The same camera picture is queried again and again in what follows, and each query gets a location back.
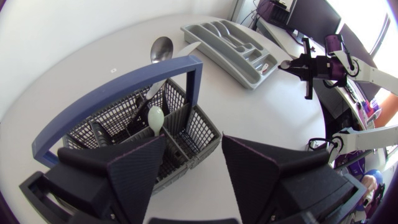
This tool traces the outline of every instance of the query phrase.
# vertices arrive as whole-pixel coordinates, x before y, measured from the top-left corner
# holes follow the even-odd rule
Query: gray cutlery tray
[[[188,43],[200,41],[198,50],[250,90],[277,67],[277,60],[269,51],[232,22],[206,22],[182,26],[181,30]]]

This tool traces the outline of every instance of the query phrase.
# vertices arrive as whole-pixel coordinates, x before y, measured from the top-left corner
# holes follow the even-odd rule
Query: white table
[[[149,51],[156,38],[170,37],[178,52],[188,45],[180,26],[213,20],[217,18],[177,15],[128,27],[71,54],[21,95],[0,124],[0,189],[21,223],[44,223],[18,188],[35,171],[48,170],[32,158],[31,148],[44,126],[89,91],[150,64]],[[266,46],[279,63],[290,60],[270,40],[239,27]],[[325,136],[317,96],[305,100],[305,83],[297,77],[276,70],[250,91],[199,51],[192,54],[203,61],[198,104],[220,131],[295,150],[302,150],[310,138]],[[185,75],[174,80],[185,86]],[[221,144],[196,168],[150,199],[146,221],[150,217],[240,220]]]
[[[266,22],[261,17],[259,18],[259,20],[257,22],[257,29],[261,34],[272,39],[277,45],[279,45],[279,47],[281,47],[285,52],[287,52],[292,58],[299,58],[300,54],[304,53],[304,47],[302,45],[298,44],[286,32],[286,30]],[[325,55],[324,47],[317,44],[316,42],[314,42],[311,39],[310,39],[310,45],[311,45],[311,47],[315,48],[315,52],[311,51],[312,57],[316,57],[318,55]],[[359,88],[354,83],[354,81],[348,80],[348,82],[351,83],[351,86],[353,87],[354,91],[356,92],[357,99],[364,100],[365,97],[362,95],[362,93],[360,92]],[[363,110],[358,111],[356,104],[351,100],[351,98],[349,97],[349,94],[346,92],[346,90],[344,88],[337,87],[335,89],[341,95],[341,97],[345,100],[345,102],[348,104],[348,106],[351,108],[356,119],[359,121],[359,125],[362,127],[362,129],[366,130],[366,125],[361,121],[362,115],[359,115],[360,113],[361,114],[364,113],[364,111]],[[326,94],[326,100],[328,100],[327,91],[329,91],[329,90],[324,88],[323,91]]]

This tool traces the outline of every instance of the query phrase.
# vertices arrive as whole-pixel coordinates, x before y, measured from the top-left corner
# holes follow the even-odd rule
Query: white wall
[[[235,2],[6,1],[0,12],[0,121],[12,102],[37,77],[90,42],[138,22],[169,14],[204,14],[227,19]]]
[[[253,10],[256,10],[259,1],[260,0],[239,0],[241,2],[241,9],[239,12],[237,12],[236,19],[234,20],[237,23],[242,23],[242,25],[249,27],[250,23],[252,22],[252,15],[251,14],[249,17],[246,18]],[[285,2],[285,5],[287,6],[287,9],[290,9],[293,0],[283,0]]]

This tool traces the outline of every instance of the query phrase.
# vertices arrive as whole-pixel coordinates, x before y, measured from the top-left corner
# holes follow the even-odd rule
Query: cutlery basket
[[[44,133],[59,132],[53,135],[62,137],[64,147],[81,150],[152,137],[154,133],[148,126],[146,114],[152,106],[159,106],[165,115],[160,133],[167,138],[167,148],[153,194],[159,192],[204,160],[220,143],[220,132],[196,105],[201,66],[201,61],[194,56],[175,58],[140,68],[93,90],[62,111],[37,136],[32,148],[34,155],[35,150],[40,153],[36,154],[35,159],[49,167],[57,163],[55,155],[46,150],[47,147],[38,144],[44,142],[41,145],[47,145],[48,139],[56,139],[55,136],[44,136],[46,138],[43,141],[40,137]],[[145,100],[150,88],[149,83],[185,72],[187,72],[187,93],[171,79],[167,79],[165,88],[160,89],[148,102],[137,121],[130,122],[131,117],[137,114],[139,103]],[[111,92],[103,96],[95,94],[110,89]],[[59,122],[67,126],[62,128],[67,131],[61,133],[53,130],[56,126],[54,123]]]

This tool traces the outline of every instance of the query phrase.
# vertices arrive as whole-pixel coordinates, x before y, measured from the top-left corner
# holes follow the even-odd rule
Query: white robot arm
[[[356,82],[370,82],[398,95],[398,78],[369,66],[362,60],[343,50],[344,43],[340,35],[329,35],[326,40],[326,56],[311,58],[308,39],[303,39],[305,54],[292,61],[284,61],[280,69],[300,77],[307,82],[306,99],[312,99],[312,81],[314,78],[336,80],[334,86],[343,87],[347,78]],[[330,164],[340,154],[357,150],[378,149],[398,144],[398,125],[375,128],[365,131],[344,129],[333,135],[333,142],[327,149],[330,152]]]

